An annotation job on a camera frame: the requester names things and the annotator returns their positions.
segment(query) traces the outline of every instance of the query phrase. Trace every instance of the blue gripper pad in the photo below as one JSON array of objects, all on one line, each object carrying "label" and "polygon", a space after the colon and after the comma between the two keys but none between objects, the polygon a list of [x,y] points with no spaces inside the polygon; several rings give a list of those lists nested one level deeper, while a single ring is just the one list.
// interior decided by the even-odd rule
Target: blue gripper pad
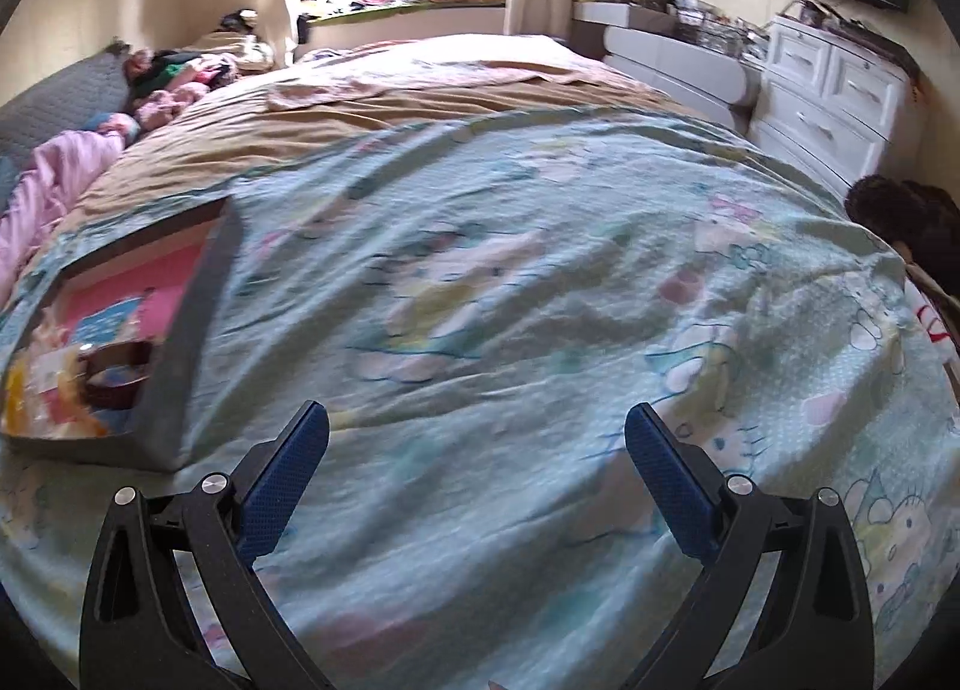
[{"label": "blue gripper pad", "polygon": [[330,441],[330,421],[319,403],[295,421],[243,501],[236,549],[248,566],[277,547]]},{"label": "blue gripper pad", "polygon": [[[630,409],[623,434],[630,459],[650,490],[680,550],[704,565],[712,565],[720,551],[721,519],[718,505],[704,491],[704,485],[721,484],[721,473],[702,449],[675,440],[647,404]],[[690,460],[698,463],[698,473],[707,473],[709,482],[698,481],[683,459],[682,451],[690,457],[697,453],[703,455],[716,476],[710,474],[709,468],[704,469],[702,460]]]}]

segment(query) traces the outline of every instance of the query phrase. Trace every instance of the light blue blanket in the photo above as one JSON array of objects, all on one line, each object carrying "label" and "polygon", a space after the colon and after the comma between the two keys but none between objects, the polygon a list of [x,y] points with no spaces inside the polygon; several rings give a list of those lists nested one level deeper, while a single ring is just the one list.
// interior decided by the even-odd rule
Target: light blue blanket
[{"label": "light blue blanket", "polygon": [[257,568],[339,687],[618,687],[699,571],[623,451],[641,401],[768,492],[834,487],[877,680],[913,647],[960,565],[956,405],[899,258],[795,169],[630,109],[377,133],[62,239],[0,329],[0,364],[59,266],[224,193],[248,236],[186,468],[0,460],[0,578],[69,671],[112,493],[232,469],[308,398],[330,449]]}]

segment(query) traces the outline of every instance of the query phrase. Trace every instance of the dark fur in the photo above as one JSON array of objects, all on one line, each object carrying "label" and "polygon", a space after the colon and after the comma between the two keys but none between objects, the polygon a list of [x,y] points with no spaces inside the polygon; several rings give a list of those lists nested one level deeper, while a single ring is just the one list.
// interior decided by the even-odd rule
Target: dark fur
[{"label": "dark fur", "polygon": [[960,209],[946,191],[871,175],[853,184],[844,208],[888,244],[904,242],[945,292],[960,295]]}]

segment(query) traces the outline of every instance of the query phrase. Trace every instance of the drawer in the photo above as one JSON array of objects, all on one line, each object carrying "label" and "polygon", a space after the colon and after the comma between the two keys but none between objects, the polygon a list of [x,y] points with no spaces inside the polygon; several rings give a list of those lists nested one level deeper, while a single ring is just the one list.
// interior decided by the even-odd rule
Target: drawer
[{"label": "drawer", "polygon": [[830,44],[788,27],[776,27],[767,56],[767,70],[792,81],[810,94],[820,94],[827,79]]},{"label": "drawer", "polygon": [[780,161],[785,161],[786,164],[794,166],[819,182],[841,202],[846,198],[847,192],[850,190],[850,185],[847,182],[808,151],[800,148],[794,142],[790,142],[788,137],[781,135],[770,124],[763,121],[751,122],[750,131],[747,132],[747,140],[750,140],[763,153],[769,154]]},{"label": "drawer", "polygon": [[830,109],[849,113],[883,137],[891,137],[908,90],[906,81],[879,65],[843,49],[833,49],[824,90]]},{"label": "drawer", "polygon": [[774,78],[764,80],[754,118],[768,122],[849,184],[880,169],[887,145],[883,137],[852,118],[821,110]]}]

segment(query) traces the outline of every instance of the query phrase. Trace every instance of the metal pin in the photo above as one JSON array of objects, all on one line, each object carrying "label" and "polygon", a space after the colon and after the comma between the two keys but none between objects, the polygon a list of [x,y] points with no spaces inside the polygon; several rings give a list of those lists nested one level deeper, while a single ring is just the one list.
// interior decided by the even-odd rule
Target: metal pin
[{"label": "metal pin", "polygon": [[216,495],[218,492],[223,492],[226,486],[227,477],[222,473],[215,473],[206,477],[200,485],[200,488],[208,495]]},{"label": "metal pin", "polygon": [[817,493],[817,499],[824,506],[836,506],[837,503],[840,503],[840,496],[829,487],[824,487],[820,490],[820,492]]},{"label": "metal pin", "polygon": [[117,506],[126,506],[127,503],[131,503],[133,499],[136,498],[136,489],[133,487],[124,487],[123,489],[118,489],[117,494],[113,497],[113,502]]},{"label": "metal pin", "polygon": [[749,495],[754,491],[754,483],[746,476],[731,476],[727,482],[727,489],[737,495]]}]

